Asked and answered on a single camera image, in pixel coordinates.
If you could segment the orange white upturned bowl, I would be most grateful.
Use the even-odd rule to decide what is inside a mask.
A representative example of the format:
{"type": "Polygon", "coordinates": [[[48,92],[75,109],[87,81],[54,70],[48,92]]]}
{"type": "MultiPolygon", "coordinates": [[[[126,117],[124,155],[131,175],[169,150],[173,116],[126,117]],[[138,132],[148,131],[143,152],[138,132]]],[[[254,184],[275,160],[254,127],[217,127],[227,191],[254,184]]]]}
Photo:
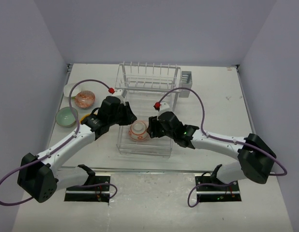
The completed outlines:
{"type": "Polygon", "coordinates": [[[145,121],[137,120],[130,125],[128,135],[129,137],[137,142],[144,141],[148,138],[149,134],[147,133],[147,124],[145,121]]]}

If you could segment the yellow plastic bowl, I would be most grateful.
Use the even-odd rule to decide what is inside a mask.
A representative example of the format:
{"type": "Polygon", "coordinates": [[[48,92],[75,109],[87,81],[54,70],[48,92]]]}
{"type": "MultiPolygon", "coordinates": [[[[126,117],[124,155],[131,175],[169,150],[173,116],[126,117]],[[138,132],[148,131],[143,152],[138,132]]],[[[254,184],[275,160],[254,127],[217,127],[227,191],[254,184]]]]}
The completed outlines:
{"type": "Polygon", "coordinates": [[[86,117],[90,116],[90,114],[87,114],[87,115],[84,115],[80,120],[79,122],[83,121],[86,117]]]}

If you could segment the blue zigzag patterned bowl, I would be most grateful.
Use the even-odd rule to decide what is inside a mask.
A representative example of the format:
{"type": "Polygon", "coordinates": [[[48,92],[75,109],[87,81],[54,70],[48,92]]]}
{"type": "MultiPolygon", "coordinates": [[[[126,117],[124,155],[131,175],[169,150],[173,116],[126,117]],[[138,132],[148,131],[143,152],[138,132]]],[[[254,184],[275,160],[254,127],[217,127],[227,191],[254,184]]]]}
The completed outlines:
{"type": "Polygon", "coordinates": [[[75,105],[81,109],[87,109],[94,105],[95,95],[89,90],[81,91],[75,96],[75,105]]]}

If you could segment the mint green bowl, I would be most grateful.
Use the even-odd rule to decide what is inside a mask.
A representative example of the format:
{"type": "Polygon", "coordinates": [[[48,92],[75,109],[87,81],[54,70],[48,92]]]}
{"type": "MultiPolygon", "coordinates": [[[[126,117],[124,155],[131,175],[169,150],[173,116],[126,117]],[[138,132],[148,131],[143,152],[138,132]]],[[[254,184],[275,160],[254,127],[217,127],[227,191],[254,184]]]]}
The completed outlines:
{"type": "Polygon", "coordinates": [[[70,107],[64,107],[60,109],[55,116],[56,123],[64,128],[72,127],[74,126],[78,120],[78,111],[75,108],[72,108],[74,114],[76,115],[76,118],[74,117],[74,114],[72,113],[70,107]]]}

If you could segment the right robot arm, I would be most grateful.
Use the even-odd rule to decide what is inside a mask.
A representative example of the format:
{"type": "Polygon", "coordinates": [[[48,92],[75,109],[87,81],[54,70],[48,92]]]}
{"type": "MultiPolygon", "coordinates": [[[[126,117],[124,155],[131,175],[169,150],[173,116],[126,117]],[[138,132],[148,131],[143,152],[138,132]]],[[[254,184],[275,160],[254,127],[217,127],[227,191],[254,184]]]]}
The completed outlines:
{"type": "Polygon", "coordinates": [[[211,172],[209,183],[216,190],[242,179],[265,184],[276,158],[273,151],[255,134],[250,133],[244,138],[219,138],[203,132],[197,126],[183,124],[171,111],[149,117],[147,133],[150,138],[166,136],[180,147],[209,150],[235,159],[231,164],[217,165],[211,172]]]}

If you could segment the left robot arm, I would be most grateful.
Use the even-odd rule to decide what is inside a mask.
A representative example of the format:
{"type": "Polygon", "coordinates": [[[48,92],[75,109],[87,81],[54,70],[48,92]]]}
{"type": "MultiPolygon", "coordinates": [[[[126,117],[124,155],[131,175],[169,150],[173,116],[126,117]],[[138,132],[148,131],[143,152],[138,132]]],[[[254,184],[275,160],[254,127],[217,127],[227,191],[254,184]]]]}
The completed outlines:
{"type": "Polygon", "coordinates": [[[17,183],[37,202],[47,201],[57,190],[98,186],[94,171],[84,164],[63,170],[62,165],[85,146],[109,131],[113,125],[131,125],[137,120],[128,102],[106,97],[97,114],[85,117],[67,137],[38,155],[26,154],[21,160],[17,183]]]}

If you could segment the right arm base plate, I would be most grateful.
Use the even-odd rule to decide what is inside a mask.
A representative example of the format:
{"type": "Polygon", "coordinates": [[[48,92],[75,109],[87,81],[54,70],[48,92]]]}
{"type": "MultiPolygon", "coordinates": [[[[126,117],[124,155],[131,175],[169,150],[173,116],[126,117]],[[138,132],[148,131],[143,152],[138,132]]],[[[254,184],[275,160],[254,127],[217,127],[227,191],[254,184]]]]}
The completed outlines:
{"type": "Polygon", "coordinates": [[[200,203],[242,201],[237,181],[229,187],[200,186],[196,189],[196,196],[200,203]]]}

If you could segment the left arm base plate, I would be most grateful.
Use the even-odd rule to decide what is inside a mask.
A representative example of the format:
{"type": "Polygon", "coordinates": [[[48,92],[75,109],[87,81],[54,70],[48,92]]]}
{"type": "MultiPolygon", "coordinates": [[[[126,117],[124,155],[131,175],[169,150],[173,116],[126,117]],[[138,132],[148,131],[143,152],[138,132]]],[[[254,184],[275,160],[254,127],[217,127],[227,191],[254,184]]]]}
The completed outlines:
{"type": "Polygon", "coordinates": [[[69,187],[66,189],[65,202],[109,203],[110,186],[69,187]]]}

